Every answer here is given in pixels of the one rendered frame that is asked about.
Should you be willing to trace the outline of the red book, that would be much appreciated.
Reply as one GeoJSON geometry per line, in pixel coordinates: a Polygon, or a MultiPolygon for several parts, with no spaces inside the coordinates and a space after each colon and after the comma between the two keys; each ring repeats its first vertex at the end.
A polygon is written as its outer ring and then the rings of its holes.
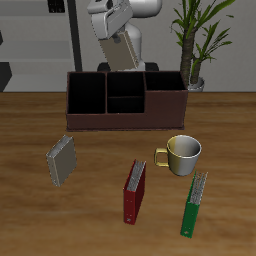
{"type": "Polygon", "coordinates": [[[123,187],[124,222],[134,225],[145,192],[146,162],[134,160],[123,187]]]}

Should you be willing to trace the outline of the tan yellow book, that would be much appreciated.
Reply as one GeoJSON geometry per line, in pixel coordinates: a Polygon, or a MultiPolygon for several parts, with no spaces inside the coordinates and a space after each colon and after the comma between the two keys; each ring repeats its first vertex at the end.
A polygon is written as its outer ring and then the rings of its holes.
{"type": "Polygon", "coordinates": [[[77,166],[74,139],[64,135],[46,154],[52,183],[60,187],[77,166]]]}
{"type": "Polygon", "coordinates": [[[99,43],[112,71],[136,69],[139,61],[127,31],[120,32],[121,42],[115,43],[113,37],[99,43]]]}

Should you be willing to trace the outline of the green book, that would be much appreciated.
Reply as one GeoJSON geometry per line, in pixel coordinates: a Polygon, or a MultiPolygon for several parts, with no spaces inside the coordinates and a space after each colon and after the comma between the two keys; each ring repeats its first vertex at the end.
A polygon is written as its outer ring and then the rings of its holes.
{"type": "Polygon", "coordinates": [[[195,172],[186,200],[180,234],[191,238],[207,179],[206,173],[195,172]]]}

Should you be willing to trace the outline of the white wall shelf unit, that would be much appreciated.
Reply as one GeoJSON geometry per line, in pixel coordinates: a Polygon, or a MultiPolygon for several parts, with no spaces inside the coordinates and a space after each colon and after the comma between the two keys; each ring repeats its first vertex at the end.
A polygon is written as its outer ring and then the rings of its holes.
{"type": "Polygon", "coordinates": [[[67,0],[50,13],[47,0],[0,0],[0,62],[12,77],[3,92],[64,92],[75,69],[67,0]]]}

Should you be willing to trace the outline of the dark angular block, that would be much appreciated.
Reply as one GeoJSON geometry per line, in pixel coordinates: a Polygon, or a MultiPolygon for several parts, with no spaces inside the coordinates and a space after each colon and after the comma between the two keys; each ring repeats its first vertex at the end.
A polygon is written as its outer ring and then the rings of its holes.
{"type": "Polygon", "coordinates": [[[12,71],[8,62],[0,62],[0,92],[3,92],[12,77],[12,71]]]}

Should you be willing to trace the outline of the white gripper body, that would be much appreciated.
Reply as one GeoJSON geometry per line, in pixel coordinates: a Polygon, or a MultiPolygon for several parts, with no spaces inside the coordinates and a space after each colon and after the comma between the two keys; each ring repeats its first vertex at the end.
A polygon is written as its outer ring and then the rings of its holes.
{"type": "Polygon", "coordinates": [[[112,37],[133,16],[129,2],[91,2],[90,15],[98,39],[112,37]]]}

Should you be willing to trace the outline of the green pot plant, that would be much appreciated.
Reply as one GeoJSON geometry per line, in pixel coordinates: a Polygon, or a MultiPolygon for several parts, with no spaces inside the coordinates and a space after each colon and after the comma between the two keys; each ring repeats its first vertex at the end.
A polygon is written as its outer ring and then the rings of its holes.
{"type": "Polygon", "coordinates": [[[180,32],[176,31],[176,35],[179,39],[177,44],[182,48],[180,72],[186,87],[199,82],[201,65],[205,60],[214,60],[212,53],[215,50],[231,44],[231,41],[225,41],[229,28],[213,38],[219,21],[205,27],[211,18],[235,2],[235,0],[223,0],[216,4],[216,1],[213,0],[205,10],[202,10],[201,0],[182,0],[182,12],[174,9],[178,18],[171,23],[170,29],[173,30],[174,24],[181,29],[180,32]]]}

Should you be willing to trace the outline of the white and yellow mug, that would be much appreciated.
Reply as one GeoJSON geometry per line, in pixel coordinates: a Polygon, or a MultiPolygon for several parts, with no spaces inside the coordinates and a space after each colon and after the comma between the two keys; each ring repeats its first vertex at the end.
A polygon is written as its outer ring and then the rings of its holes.
{"type": "Polygon", "coordinates": [[[167,141],[165,148],[155,149],[154,164],[168,167],[177,176],[187,176],[192,173],[201,151],[202,146],[195,138],[187,135],[173,136],[167,141]],[[158,160],[160,153],[167,155],[167,162],[158,160]]]}

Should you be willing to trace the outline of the dark vertical post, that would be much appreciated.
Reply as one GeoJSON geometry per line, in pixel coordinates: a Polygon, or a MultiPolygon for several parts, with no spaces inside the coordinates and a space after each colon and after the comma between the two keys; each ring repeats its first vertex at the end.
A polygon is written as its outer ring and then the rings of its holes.
{"type": "Polygon", "coordinates": [[[78,29],[78,21],[77,21],[76,0],[67,0],[67,7],[68,7],[75,71],[81,72],[83,68],[82,68],[79,29],[78,29]]]}

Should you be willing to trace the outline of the flat black base plate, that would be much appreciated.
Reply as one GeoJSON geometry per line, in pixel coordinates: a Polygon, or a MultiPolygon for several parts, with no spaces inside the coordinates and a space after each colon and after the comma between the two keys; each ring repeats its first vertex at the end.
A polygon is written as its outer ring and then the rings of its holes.
{"type": "MultiPolygon", "coordinates": [[[[146,71],[158,71],[159,67],[154,62],[146,62],[145,63],[146,71]]],[[[107,62],[102,62],[98,65],[97,71],[110,71],[109,64],[107,62]]]]}

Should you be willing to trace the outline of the dark brown desk caddy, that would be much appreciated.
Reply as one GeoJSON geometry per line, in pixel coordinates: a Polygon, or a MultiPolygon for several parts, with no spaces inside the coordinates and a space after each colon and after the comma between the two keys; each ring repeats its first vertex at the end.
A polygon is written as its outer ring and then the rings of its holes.
{"type": "Polygon", "coordinates": [[[187,97],[178,71],[70,72],[67,129],[182,129],[187,97]]]}

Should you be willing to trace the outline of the black box on shelf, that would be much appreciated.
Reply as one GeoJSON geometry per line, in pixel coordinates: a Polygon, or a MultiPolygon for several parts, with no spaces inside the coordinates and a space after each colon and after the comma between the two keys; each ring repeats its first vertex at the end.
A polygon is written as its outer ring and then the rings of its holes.
{"type": "Polygon", "coordinates": [[[64,13],[64,0],[47,0],[48,10],[50,13],[64,13]]]}

